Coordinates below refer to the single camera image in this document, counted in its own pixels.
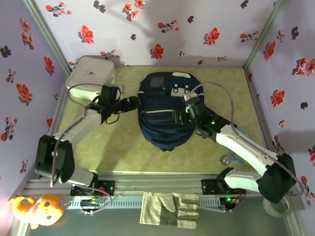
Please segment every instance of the work glove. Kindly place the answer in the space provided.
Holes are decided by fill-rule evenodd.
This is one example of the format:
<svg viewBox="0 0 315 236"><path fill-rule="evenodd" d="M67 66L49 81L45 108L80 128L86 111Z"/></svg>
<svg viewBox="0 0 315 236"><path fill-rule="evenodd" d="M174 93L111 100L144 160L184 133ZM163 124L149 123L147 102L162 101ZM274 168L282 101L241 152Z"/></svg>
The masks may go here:
<svg viewBox="0 0 315 236"><path fill-rule="evenodd" d="M140 223L195 229L198 202L197 194L144 192Z"/></svg>

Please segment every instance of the white box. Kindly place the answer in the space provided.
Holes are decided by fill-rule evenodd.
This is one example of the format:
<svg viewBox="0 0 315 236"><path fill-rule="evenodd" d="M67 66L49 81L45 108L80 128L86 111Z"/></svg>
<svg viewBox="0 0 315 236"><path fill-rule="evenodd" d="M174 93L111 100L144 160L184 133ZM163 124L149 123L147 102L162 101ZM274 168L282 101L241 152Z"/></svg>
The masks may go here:
<svg viewBox="0 0 315 236"><path fill-rule="evenodd" d="M99 85L113 84L115 77L116 72L113 62L104 59L84 57L74 68L65 86L70 88L71 86L83 83ZM101 86L82 85L72 88L70 93L74 97L92 101L96 96L100 95L101 89Z"/></svg>

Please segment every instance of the orange plush toy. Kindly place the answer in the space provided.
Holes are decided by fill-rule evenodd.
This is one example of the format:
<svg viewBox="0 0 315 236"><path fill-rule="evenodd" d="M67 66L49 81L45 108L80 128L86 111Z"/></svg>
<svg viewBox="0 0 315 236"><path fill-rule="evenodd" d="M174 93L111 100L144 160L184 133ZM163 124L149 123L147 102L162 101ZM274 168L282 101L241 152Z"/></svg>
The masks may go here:
<svg viewBox="0 0 315 236"><path fill-rule="evenodd" d="M55 224L64 212L66 199L59 196L45 194L36 202L34 198L27 198L28 202L23 203L26 199L23 196L12 198L8 204L12 203L12 209L16 218L23 222L31 224L31 229L37 229L38 225Z"/></svg>

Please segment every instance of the floral wallpaper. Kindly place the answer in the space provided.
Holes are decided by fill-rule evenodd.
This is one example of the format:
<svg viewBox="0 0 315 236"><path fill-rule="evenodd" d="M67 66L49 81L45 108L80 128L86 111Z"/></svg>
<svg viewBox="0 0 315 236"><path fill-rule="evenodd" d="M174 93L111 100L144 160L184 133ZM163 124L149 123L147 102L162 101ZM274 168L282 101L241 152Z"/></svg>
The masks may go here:
<svg viewBox="0 0 315 236"><path fill-rule="evenodd" d="M6 201L34 175L65 72L22 1L2 4L0 20L0 235L7 235L13 213Z"/></svg>
<svg viewBox="0 0 315 236"><path fill-rule="evenodd" d="M278 153L294 160L304 185L300 209L309 235L315 232L315 6L288 0L250 65L250 87L257 92Z"/></svg>
<svg viewBox="0 0 315 236"><path fill-rule="evenodd" d="M71 67L82 56L115 65L224 67L245 65L275 0L34 2Z"/></svg>

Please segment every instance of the navy blue backpack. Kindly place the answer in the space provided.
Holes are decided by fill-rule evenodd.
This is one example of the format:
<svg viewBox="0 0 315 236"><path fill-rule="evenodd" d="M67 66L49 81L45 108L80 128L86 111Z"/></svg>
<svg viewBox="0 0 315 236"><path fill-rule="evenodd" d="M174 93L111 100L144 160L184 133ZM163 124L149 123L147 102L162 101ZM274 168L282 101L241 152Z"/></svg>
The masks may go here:
<svg viewBox="0 0 315 236"><path fill-rule="evenodd" d="M183 96L200 82L191 74L156 72L140 83L138 118L146 140L162 151L172 151L188 141L194 132L192 124L177 124L174 110L185 110ZM195 91L204 101L203 88Z"/></svg>

